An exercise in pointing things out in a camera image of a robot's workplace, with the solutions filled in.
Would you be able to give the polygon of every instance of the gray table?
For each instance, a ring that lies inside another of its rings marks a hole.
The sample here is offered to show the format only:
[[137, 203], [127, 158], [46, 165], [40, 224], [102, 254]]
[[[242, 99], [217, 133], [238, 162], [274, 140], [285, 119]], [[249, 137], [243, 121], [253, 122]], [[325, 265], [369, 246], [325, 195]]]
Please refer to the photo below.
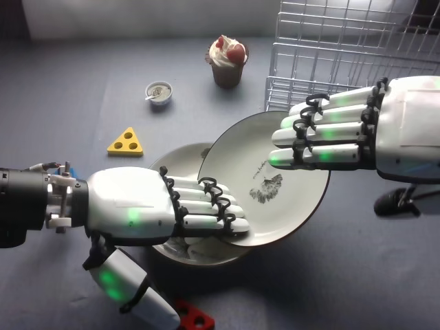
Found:
[[[246, 40], [250, 61], [234, 91], [212, 81], [210, 42], [0, 45], [0, 165], [69, 160], [88, 177], [214, 141], [263, 108], [271, 40]], [[161, 111], [143, 101], [154, 80], [175, 89]], [[144, 157], [108, 158], [106, 148], [129, 126]], [[224, 267], [186, 268], [149, 249], [127, 250], [169, 296], [213, 316], [218, 330], [438, 329], [440, 220], [373, 213], [375, 198], [398, 186], [374, 172], [332, 173], [321, 206], [297, 233]], [[43, 230], [0, 251], [1, 328], [147, 329], [121, 316], [82, 269], [89, 246], [83, 229]]]

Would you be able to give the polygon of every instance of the plate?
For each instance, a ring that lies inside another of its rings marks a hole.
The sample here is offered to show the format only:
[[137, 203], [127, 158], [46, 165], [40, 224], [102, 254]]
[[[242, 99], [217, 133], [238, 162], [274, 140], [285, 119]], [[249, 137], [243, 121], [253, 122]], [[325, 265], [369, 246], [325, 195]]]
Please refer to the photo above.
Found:
[[257, 246], [297, 230], [315, 212], [330, 179], [327, 170], [280, 170], [267, 157], [275, 149], [272, 134], [284, 111], [251, 115], [229, 128], [212, 146], [199, 172], [230, 189], [245, 212], [251, 230], [245, 236], [222, 237], [240, 246]]
[[[212, 143], [196, 143], [175, 149], [158, 159], [150, 169], [158, 171], [160, 166], [166, 166], [169, 175], [196, 179], [201, 163], [211, 146]], [[215, 237], [204, 239], [176, 237], [153, 247], [169, 259], [197, 266], [222, 265], [250, 251], [248, 247], [230, 245]]]

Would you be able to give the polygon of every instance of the wire rack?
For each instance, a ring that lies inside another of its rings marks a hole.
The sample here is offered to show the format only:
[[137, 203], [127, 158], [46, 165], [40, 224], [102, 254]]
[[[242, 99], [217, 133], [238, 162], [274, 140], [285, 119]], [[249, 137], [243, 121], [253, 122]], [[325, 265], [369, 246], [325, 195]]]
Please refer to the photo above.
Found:
[[265, 110], [382, 76], [439, 74], [440, 3], [430, 1], [429, 15], [418, 14], [417, 0], [281, 1]]

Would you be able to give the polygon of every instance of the hole in yellow triangle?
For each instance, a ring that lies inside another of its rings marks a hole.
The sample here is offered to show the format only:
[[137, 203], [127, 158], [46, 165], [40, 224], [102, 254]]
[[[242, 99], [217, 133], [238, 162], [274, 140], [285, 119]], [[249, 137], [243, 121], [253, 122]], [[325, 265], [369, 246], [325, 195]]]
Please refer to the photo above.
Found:
[[116, 156], [140, 157], [144, 154], [133, 127], [127, 128], [120, 137], [113, 141], [107, 148], [107, 152], [109, 155]]

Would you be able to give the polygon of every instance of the strawberry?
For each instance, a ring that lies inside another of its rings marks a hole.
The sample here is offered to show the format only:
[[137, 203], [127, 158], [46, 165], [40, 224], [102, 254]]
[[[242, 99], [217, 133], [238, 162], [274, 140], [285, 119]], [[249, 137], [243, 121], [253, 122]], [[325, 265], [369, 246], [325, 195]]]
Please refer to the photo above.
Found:
[[234, 48], [226, 52], [228, 60], [237, 65], [242, 65], [245, 61], [245, 50], [241, 45], [235, 45]]
[[224, 42], [225, 42], [225, 41], [223, 40], [223, 37], [221, 36], [221, 37], [219, 38], [219, 40], [217, 41], [217, 43], [215, 44], [215, 47], [217, 47], [217, 48], [222, 48]]

